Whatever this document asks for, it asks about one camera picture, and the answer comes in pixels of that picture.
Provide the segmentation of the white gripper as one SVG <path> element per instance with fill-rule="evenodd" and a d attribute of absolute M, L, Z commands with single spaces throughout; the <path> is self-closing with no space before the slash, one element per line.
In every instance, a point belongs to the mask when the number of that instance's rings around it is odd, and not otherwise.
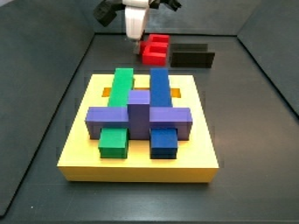
<path fill-rule="evenodd" d="M 125 35 L 133 40 L 133 54 L 140 53 L 138 40 L 145 29 L 148 19 L 149 0 L 122 0 L 125 6 Z"/>

